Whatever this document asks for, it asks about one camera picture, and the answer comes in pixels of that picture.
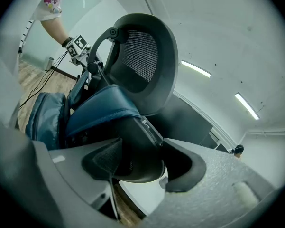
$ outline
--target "black cable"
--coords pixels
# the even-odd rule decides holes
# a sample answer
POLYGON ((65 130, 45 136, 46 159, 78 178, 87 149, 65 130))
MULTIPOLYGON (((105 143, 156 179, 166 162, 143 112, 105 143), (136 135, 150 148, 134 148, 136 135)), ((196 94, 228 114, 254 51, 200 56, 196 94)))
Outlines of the black cable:
MULTIPOLYGON (((55 66, 55 63, 57 63, 58 62, 58 60, 60 60, 60 58, 62 57, 62 56, 64 56, 65 54, 66 54, 67 52, 64 52, 54 63, 53 63, 53 66, 55 66)), ((46 74, 48 73, 48 72, 50 72, 52 70, 52 68, 50 68, 49 70, 47 70, 46 71, 46 73, 43 75, 43 77, 41 78, 41 80, 39 81, 39 84, 29 93, 29 95, 28 95, 28 97, 27 97, 27 99, 31 96, 31 94, 34 92, 34 91, 36 91, 36 90, 38 90, 40 87, 39 87, 39 85, 40 85, 40 83, 42 82, 42 79, 46 76, 46 74)))
POLYGON ((46 81, 44 82, 43 86, 41 87, 41 89, 39 89, 35 94, 33 94, 31 97, 28 97, 26 99, 26 101, 20 106, 19 110, 21 110, 21 108, 26 104, 26 102, 28 100, 30 100, 32 97, 34 97, 35 95, 37 95, 42 89, 43 87, 46 85, 46 83, 48 82, 48 80, 51 78, 51 76, 53 75, 53 73, 55 72, 55 70, 58 68, 58 66, 60 65, 60 63, 62 62, 62 60, 64 59, 64 57, 66 56, 67 52, 63 54, 62 59, 59 61, 58 65, 56 67, 53 68, 52 72, 50 73, 50 75, 46 78, 46 81))

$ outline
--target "wooden floor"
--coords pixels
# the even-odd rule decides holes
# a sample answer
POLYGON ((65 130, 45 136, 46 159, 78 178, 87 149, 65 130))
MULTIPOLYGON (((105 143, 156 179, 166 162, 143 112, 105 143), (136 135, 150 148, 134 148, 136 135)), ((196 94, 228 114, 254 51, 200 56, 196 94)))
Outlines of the wooden floor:
MULTIPOLYGON (((38 86, 41 78, 45 73, 45 71, 41 71, 37 67, 34 67, 24 61, 19 61, 19 82, 25 92, 20 100, 20 105, 25 102, 29 93, 38 86)), ((48 72, 47 75, 42 79, 40 85, 46 81, 49 74, 50 72, 48 72)), ((61 92, 64 93, 65 96, 68 96, 75 83, 75 80, 68 78, 58 72, 54 72, 40 92, 61 92)), ((25 132, 25 127, 28 123, 29 116, 37 96, 38 94, 27 101, 27 103, 19 111, 18 123, 19 128, 22 132, 25 132)), ((131 209, 133 204, 128 201, 129 198, 125 197, 126 194, 118 184, 114 186, 114 194, 117 210, 121 219, 120 222, 129 227, 137 225, 141 221, 141 218, 139 218, 138 214, 136 214, 133 209, 131 209)))
MULTIPOLYGON (((29 93, 38 86, 41 78, 44 76, 45 73, 45 71, 42 71, 39 68, 34 67, 24 61, 19 61, 19 83, 21 84, 25 92, 20 100, 20 105, 25 102, 29 93)), ((42 79, 40 85, 42 85, 42 83, 46 81, 47 76, 49 74, 50 72, 46 74, 46 76, 42 79)), ((54 72, 40 92, 61 92, 64 93, 65 96, 68 96, 70 90, 74 87, 75 83, 75 80, 68 78, 58 72, 54 72)), ((27 103, 19 111, 18 122, 19 128, 22 132, 25 132, 25 127, 28 123, 28 119, 37 96, 38 94, 32 97, 29 101, 27 101, 27 103)))

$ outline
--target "chair headrest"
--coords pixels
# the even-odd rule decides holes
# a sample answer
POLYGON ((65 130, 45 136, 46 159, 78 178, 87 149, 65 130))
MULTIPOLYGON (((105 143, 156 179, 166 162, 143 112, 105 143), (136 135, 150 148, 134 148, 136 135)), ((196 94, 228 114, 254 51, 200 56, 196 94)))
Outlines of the chair headrest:
POLYGON ((114 27, 128 38, 125 43, 113 43, 104 73, 122 87, 141 115, 156 114, 175 87, 176 40, 164 22, 148 14, 128 14, 114 27))

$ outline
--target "fluorescent light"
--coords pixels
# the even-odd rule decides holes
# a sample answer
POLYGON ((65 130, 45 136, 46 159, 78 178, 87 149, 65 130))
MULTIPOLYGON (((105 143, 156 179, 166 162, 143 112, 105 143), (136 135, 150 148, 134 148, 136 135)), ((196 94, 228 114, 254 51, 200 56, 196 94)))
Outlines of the fluorescent light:
POLYGON ((249 103, 241 96, 240 93, 237 93, 235 97, 245 106, 245 108, 251 113, 255 120, 259 119, 257 113, 252 109, 249 103))
POLYGON ((197 67, 197 66, 195 66, 195 65, 193 65, 193 64, 191 64, 191 63, 185 62, 185 61, 183 61, 183 60, 181 60, 181 63, 182 63, 183 65, 185 65, 185 66, 187 66, 187 67, 190 67, 191 69, 194 69, 194 70, 196 70, 197 72, 199 72, 199 73, 201 73, 201 74, 207 76, 208 78, 211 77, 211 74, 210 74, 209 72, 204 71, 204 70, 201 69, 200 67, 197 67))

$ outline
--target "wristband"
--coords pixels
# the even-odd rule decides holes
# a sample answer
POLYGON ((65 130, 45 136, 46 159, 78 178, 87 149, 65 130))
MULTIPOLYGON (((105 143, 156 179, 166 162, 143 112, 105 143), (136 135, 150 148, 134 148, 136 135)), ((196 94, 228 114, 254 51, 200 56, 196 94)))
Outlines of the wristband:
POLYGON ((72 37, 67 38, 67 39, 64 41, 64 43, 61 44, 61 46, 62 46, 63 48, 65 48, 65 46, 66 46, 72 39, 73 39, 72 37))

